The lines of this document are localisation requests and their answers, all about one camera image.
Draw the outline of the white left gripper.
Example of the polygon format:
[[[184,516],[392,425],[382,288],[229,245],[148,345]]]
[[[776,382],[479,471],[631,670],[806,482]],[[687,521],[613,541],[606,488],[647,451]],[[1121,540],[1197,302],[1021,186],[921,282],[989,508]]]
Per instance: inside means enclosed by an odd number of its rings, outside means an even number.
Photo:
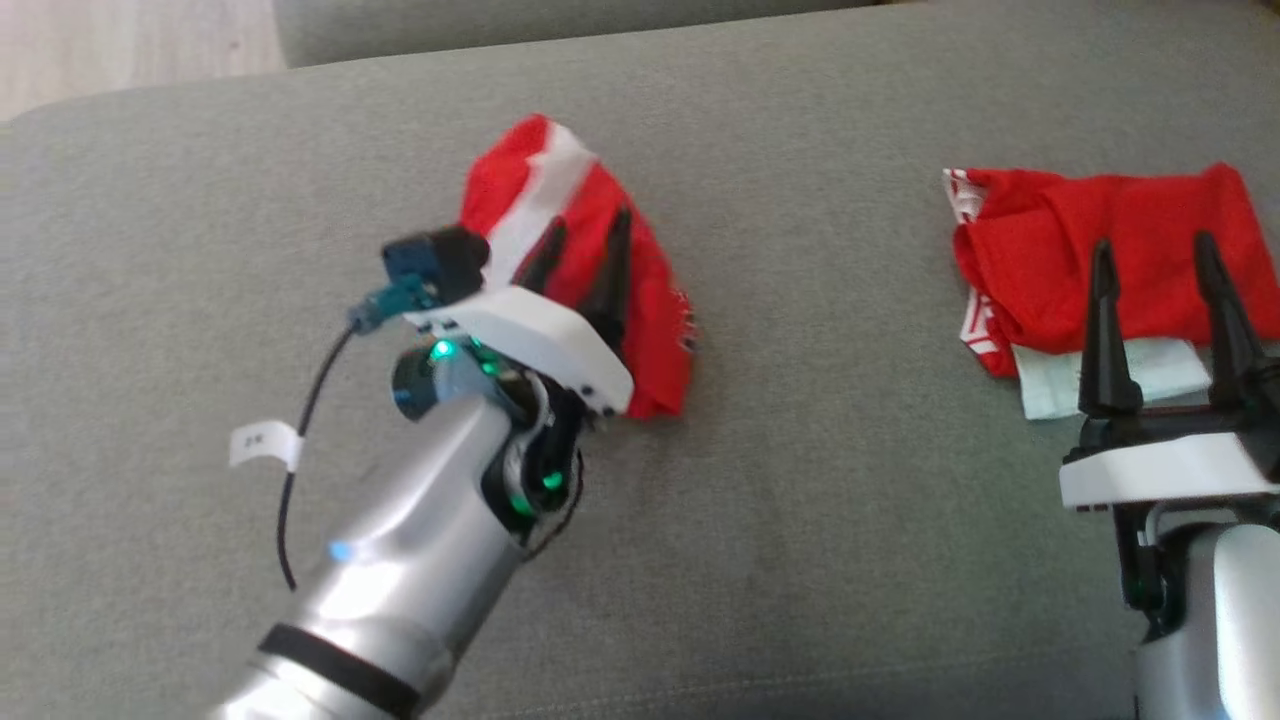
[[[406,361],[404,413],[479,397],[506,416],[506,438],[481,486],[513,518],[557,514],[573,491],[579,437],[626,410],[635,380],[620,351],[628,316],[632,213],[620,206],[579,310],[550,297],[568,228],[554,217],[509,283],[406,320],[426,336]]]

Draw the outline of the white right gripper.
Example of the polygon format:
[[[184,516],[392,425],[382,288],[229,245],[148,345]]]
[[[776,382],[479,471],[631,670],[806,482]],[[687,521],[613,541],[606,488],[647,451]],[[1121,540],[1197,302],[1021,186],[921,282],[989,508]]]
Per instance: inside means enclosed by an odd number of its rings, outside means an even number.
[[[1128,416],[1143,409],[1143,393],[1120,328],[1114,249],[1100,240],[1078,393],[1091,420],[1059,471],[1061,501],[1111,516],[1126,606],[1194,607],[1204,592],[1212,607],[1274,607],[1277,414],[1249,407],[1265,401],[1271,361],[1213,234],[1199,231],[1194,251],[1216,410]]]

